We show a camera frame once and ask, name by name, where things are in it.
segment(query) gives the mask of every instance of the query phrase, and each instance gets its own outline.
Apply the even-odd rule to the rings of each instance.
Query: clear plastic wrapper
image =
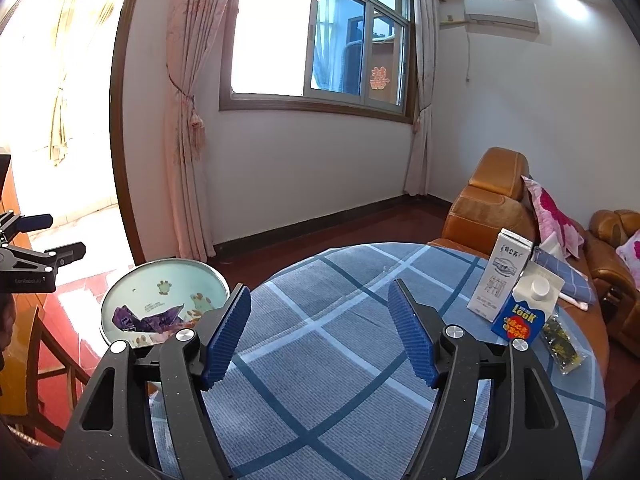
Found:
[[[542,327],[542,339],[562,375],[575,370],[588,356],[567,326],[562,323],[557,312],[547,319]]]

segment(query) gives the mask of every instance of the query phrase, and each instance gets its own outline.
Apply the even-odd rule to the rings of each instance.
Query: table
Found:
[[[252,313],[226,377],[204,393],[209,416],[238,478],[394,480],[424,430],[435,391],[417,379],[386,309],[402,278],[419,303],[478,340],[502,342],[466,308],[485,260],[418,244],[332,249],[278,272],[252,292]],[[542,341],[533,348],[571,424],[583,475],[605,421],[602,378],[590,353],[562,376]],[[481,381],[459,475],[476,467],[488,405]],[[151,400],[162,468],[179,476],[161,396]]]

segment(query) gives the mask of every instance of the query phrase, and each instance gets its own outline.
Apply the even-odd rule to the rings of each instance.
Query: window frame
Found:
[[[403,123],[414,120],[415,91],[417,89],[417,70],[415,63],[415,26],[414,13],[410,5],[412,0],[401,0],[400,12],[395,12],[377,0],[361,0],[365,4],[364,13],[364,47],[362,53],[362,70],[359,96],[344,92],[312,89],[311,72],[313,62],[305,67],[305,87],[302,96],[286,96],[277,94],[233,94],[231,88],[231,65],[233,59],[236,17],[239,0],[229,0],[224,19],[224,38],[222,48],[222,64],[220,69],[220,102],[219,110],[301,110],[326,113],[367,116]],[[318,6],[312,5],[307,42],[307,59],[313,56],[316,32],[316,12]],[[367,63],[372,49],[372,14],[374,9],[382,16],[392,19],[404,28],[404,56],[401,59],[402,72],[399,88],[406,81],[406,91],[402,95],[400,105],[385,103],[369,96],[369,77]],[[408,19],[402,16],[407,11]]]

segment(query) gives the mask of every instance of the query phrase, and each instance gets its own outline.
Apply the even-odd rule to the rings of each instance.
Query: pink floral cushion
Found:
[[[620,245],[616,253],[631,271],[636,288],[640,290],[640,231],[636,231],[626,244]]]
[[[584,243],[584,239],[575,228],[574,221],[558,209],[551,195],[539,183],[526,176],[522,179],[529,190],[533,209],[538,218],[540,239],[546,240],[551,233],[556,233],[564,256],[571,255],[579,258],[578,250]]]

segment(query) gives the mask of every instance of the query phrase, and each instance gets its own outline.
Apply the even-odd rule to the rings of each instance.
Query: silver screw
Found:
[[[115,341],[111,344],[110,350],[114,354],[119,354],[120,352],[124,352],[126,348],[127,344],[122,339],[120,339],[119,341]]]
[[[183,328],[175,335],[178,341],[188,341],[194,336],[194,331],[191,328]]]
[[[513,340],[513,342],[511,343],[513,344],[513,347],[516,350],[519,350],[521,352],[524,352],[527,348],[529,348],[529,343],[527,343],[526,341],[524,341],[524,339],[520,339],[519,337],[517,337],[516,339]]]
[[[457,325],[447,326],[444,333],[449,337],[452,337],[453,339],[460,339],[463,335],[465,335],[465,331]]]

